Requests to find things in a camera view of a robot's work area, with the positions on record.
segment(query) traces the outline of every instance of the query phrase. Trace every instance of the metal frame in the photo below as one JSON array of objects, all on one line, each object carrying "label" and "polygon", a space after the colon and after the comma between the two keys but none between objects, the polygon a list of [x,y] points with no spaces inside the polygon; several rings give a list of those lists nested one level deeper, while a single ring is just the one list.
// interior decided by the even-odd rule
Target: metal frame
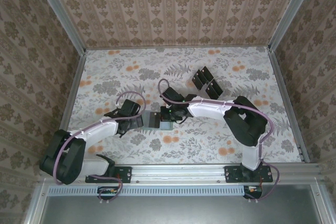
[{"label": "metal frame", "polygon": [[82,41],[79,34],[77,33],[77,30],[71,22],[67,12],[63,8],[62,3],[60,2],[60,0],[48,0],[48,3],[54,10],[57,18],[61,22],[62,27],[64,28],[66,33],[68,34],[79,56],[82,57],[85,54],[85,43]]},{"label": "metal frame", "polygon": [[62,117],[62,121],[61,121],[61,124],[59,126],[60,129],[63,129],[65,131],[68,130],[68,127],[69,127],[70,118],[71,118],[71,115],[72,115],[73,107],[75,105],[75,100],[76,100],[76,95],[77,95],[77,91],[78,91],[78,88],[79,88],[80,79],[81,79],[82,73],[84,71],[85,61],[86,61],[86,55],[79,58],[76,74],[75,74],[75,77],[74,77],[74,80],[72,82],[72,86],[71,86],[71,89],[70,89],[70,92],[69,92],[67,105],[64,109],[64,114],[63,114],[63,117]]},{"label": "metal frame", "polygon": [[[255,185],[256,183],[226,183],[224,167],[237,164],[211,164],[211,165],[130,165],[132,167],[130,188],[155,189],[162,186],[180,188],[204,186],[216,187],[219,190],[226,187]],[[334,223],[335,214],[330,208],[328,195],[323,185],[323,177],[318,164],[311,163],[273,163],[280,171],[279,185],[310,185],[322,223]],[[96,186],[86,184],[85,178],[79,178],[71,184],[74,188]],[[25,224],[39,223],[44,211],[49,187],[54,187],[54,181],[49,175],[41,175],[38,186],[34,192]]]},{"label": "metal frame", "polygon": [[269,56],[269,59],[271,61],[271,65],[273,67],[274,75],[275,75],[275,78],[277,80],[278,87],[279,87],[279,90],[280,90],[280,94],[281,94],[281,97],[282,97],[282,100],[283,100],[283,105],[285,106],[287,116],[288,116],[288,121],[290,123],[290,127],[292,128],[293,136],[294,136],[295,140],[298,142],[298,144],[300,145],[300,149],[301,149],[301,152],[302,152],[301,154],[303,156],[304,161],[308,163],[308,162],[310,162],[308,152],[307,152],[306,146],[304,144],[304,141],[303,141],[303,138],[302,138],[302,135],[301,135],[301,132],[300,132],[300,128],[299,128],[299,125],[298,125],[298,121],[296,120],[296,117],[295,117],[295,114],[294,114],[292,104],[290,103],[289,95],[288,95],[286,85],[285,85],[285,82],[284,82],[282,74],[281,74],[281,70],[280,70],[275,52],[270,51],[268,49],[268,56]]},{"label": "metal frame", "polygon": [[176,45],[176,46],[136,46],[136,47],[97,47],[91,48],[88,47],[88,51],[96,51],[96,50],[122,50],[122,49],[165,49],[165,48],[222,48],[222,47],[267,47],[267,44],[255,44],[255,45],[243,45],[243,44],[235,44],[235,45]]},{"label": "metal frame", "polygon": [[[80,78],[85,66],[85,43],[80,38],[75,26],[72,24],[69,16],[62,7],[60,0],[48,0],[55,14],[59,18],[62,26],[67,32],[73,45],[80,55],[79,65],[76,71],[74,82],[72,84],[69,100],[66,105],[65,113],[61,122],[61,129],[67,129],[71,117],[72,108],[74,106],[77,90],[79,87]],[[278,62],[276,60],[274,50],[279,45],[282,37],[284,36],[287,28],[295,17],[298,9],[300,8],[303,0],[291,0],[286,12],[284,13],[275,33],[270,40],[269,57],[274,69],[274,73],[279,85],[280,93],[288,114],[289,122],[291,124],[295,139],[299,142],[302,155],[305,162],[309,162],[307,150],[304,146],[302,136],[300,134],[297,121],[289,96],[283,81]],[[226,47],[223,45],[207,45],[207,46],[193,46],[193,47]],[[189,46],[167,46],[159,48],[176,48],[176,47],[189,47]],[[235,183],[227,184],[224,176],[224,166],[236,165],[236,164],[209,164],[209,165],[131,165],[132,180],[129,187],[139,186],[231,186],[231,185],[248,185],[247,183]],[[305,164],[305,163],[276,163],[274,164],[280,170],[280,185],[311,185],[312,192],[314,193],[314,199],[323,223],[335,223],[335,212],[332,208],[332,204],[327,193],[323,178],[320,174],[318,164]],[[84,178],[79,178],[72,185],[83,186],[85,183]],[[47,200],[47,192],[50,186],[54,185],[54,182],[50,176],[41,175],[37,187],[34,191],[29,210],[27,212],[25,224],[39,223]]]},{"label": "metal frame", "polygon": [[286,11],[281,18],[281,21],[279,22],[269,42],[271,51],[275,51],[275,49],[278,47],[280,41],[285,35],[286,30],[288,29],[290,23],[293,21],[296,13],[298,12],[302,2],[303,0],[290,0]]}]

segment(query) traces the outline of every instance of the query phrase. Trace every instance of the patterned table surface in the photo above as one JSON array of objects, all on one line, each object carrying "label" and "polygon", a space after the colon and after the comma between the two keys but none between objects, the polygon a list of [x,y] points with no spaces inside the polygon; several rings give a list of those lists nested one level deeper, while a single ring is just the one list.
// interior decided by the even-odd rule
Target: patterned table surface
[{"label": "patterned table surface", "polygon": [[[115,109],[118,95],[128,90],[141,92],[147,110],[158,111],[164,105],[156,87],[161,78],[168,79],[182,95],[199,94],[191,78],[197,69],[207,66],[224,88],[219,100],[246,96],[273,120],[275,132],[264,142],[265,160],[300,162],[265,47],[97,50],[86,55],[71,130],[94,123]],[[125,98],[142,104],[135,95]],[[117,164],[239,163],[242,156],[226,123],[208,118],[189,118],[182,125],[174,124],[172,131],[138,129],[122,138],[108,137],[88,152],[102,153]]]}]

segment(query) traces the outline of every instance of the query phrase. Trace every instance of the black object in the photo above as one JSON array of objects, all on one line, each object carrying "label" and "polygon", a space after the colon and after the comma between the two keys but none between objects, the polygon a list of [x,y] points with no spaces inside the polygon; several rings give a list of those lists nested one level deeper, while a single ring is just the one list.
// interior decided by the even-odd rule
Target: black object
[{"label": "black object", "polygon": [[217,100],[223,93],[223,89],[214,79],[214,76],[210,73],[207,67],[204,67],[202,70],[198,70],[193,76],[192,81],[198,90],[201,90],[203,86],[207,86],[205,91],[213,100]]},{"label": "black object", "polygon": [[[135,116],[138,114],[139,110],[139,104],[126,99],[120,109],[115,109],[109,113],[106,113],[104,116],[108,116],[110,118]],[[120,138],[124,136],[127,131],[131,129],[137,129],[143,126],[141,116],[133,119],[116,120],[116,122],[118,123],[117,134],[120,134]]]},{"label": "black object", "polygon": [[[62,145],[70,137],[70,133],[58,130],[54,133],[45,155],[40,161],[40,169],[52,176],[56,157]],[[56,177],[62,183],[69,185],[75,181],[82,169],[86,142],[81,138],[73,138],[69,143],[67,153],[62,153],[59,160]]]},{"label": "black object", "polygon": [[100,198],[102,200],[110,200],[115,196],[118,190],[119,186],[99,186],[97,188],[97,194],[99,195],[101,192]]},{"label": "black object", "polygon": [[260,165],[256,170],[250,170],[242,164],[225,166],[225,180],[227,183],[259,183],[273,182],[271,168],[267,165]]},{"label": "black object", "polygon": [[214,76],[210,73],[210,71],[208,70],[207,67],[204,67],[202,70],[201,70],[202,74],[205,76],[205,78],[208,80],[208,81],[211,81],[214,79]]},{"label": "black object", "polygon": [[[234,100],[234,103],[257,110],[246,97],[238,96],[238,98]],[[244,119],[240,117],[240,115],[243,114],[246,115]],[[237,107],[231,107],[226,111],[224,120],[235,138],[246,146],[257,145],[260,136],[264,134],[266,130],[267,124],[267,120],[256,112]]]},{"label": "black object", "polygon": [[263,189],[261,188],[261,186],[256,186],[256,188],[254,189],[254,191],[250,191],[249,190],[250,186],[244,186],[244,192],[248,195],[243,195],[243,197],[245,199],[259,199],[261,197],[261,195],[263,194]]},{"label": "black object", "polygon": [[160,113],[159,112],[150,112],[148,127],[154,128],[154,129],[160,128]]},{"label": "black object", "polygon": [[205,92],[208,94],[208,96],[213,99],[213,100],[217,100],[219,98],[219,95],[216,93],[216,90],[211,86],[209,85]]},{"label": "black object", "polygon": [[[175,102],[188,102],[196,97],[195,94],[188,94],[184,97],[171,87],[168,87],[162,94],[164,97]],[[176,122],[182,120],[185,116],[190,118],[193,117],[187,109],[189,104],[173,104],[165,100],[162,96],[160,97],[170,105],[169,108],[166,108],[165,106],[160,107],[161,122]]]}]

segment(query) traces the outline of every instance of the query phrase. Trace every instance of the patterned wall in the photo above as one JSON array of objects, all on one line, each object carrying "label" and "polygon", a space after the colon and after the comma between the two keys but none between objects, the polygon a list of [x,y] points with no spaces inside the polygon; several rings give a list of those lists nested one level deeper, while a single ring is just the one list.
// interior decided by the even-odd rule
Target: patterned wall
[{"label": "patterned wall", "polygon": [[268,44],[290,0],[61,0],[87,48]]},{"label": "patterned wall", "polygon": [[336,201],[336,0],[304,0],[276,55],[310,158]]},{"label": "patterned wall", "polygon": [[47,0],[0,0],[0,223],[19,223],[78,55]]}]

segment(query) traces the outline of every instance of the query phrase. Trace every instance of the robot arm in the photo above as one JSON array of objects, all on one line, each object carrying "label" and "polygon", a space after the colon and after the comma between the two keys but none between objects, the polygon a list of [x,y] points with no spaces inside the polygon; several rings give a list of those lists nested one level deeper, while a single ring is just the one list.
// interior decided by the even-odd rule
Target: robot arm
[{"label": "robot arm", "polygon": [[189,94],[183,97],[178,94],[174,89],[168,87],[163,92],[162,99],[168,98],[173,101],[203,101],[193,102],[189,104],[173,104],[165,100],[170,106],[168,109],[161,107],[161,117],[166,121],[181,120],[186,117],[198,117],[204,116],[220,121],[225,121],[231,129],[233,135],[242,144],[243,158],[242,165],[251,171],[258,168],[260,164],[260,148],[259,141],[261,135],[266,130],[267,120],[250,110],[241,109],[233,106],[224,105],[224,103],[234,103],[237,105],[243,105],[257,110],[257,108],[246,98],[239,96],[234,101],[220,102],[217,104],[211,103],[210,99],[203,99],[193,94]]},{"label": "robot arm", "polygon": [[119,134],[122,137],[127,131],[142,127],[141,116],[134,119],[118,120],[118,118],[137,115],[139,110],[139,104],[126,99],[120,109],[105,114],[96,123],[96,126],[85,132],[81,129],[71,132],[56,131],[41,159],[40,169],[52,176],[56,157],[62,145],[71,135],[80,132],[61,155],[57,166],[57,179],[68,185],[79,176],[95,174],[111,177],[114,170],[114,161],[102,155],[89,154],[88,149],[108,136]]}]

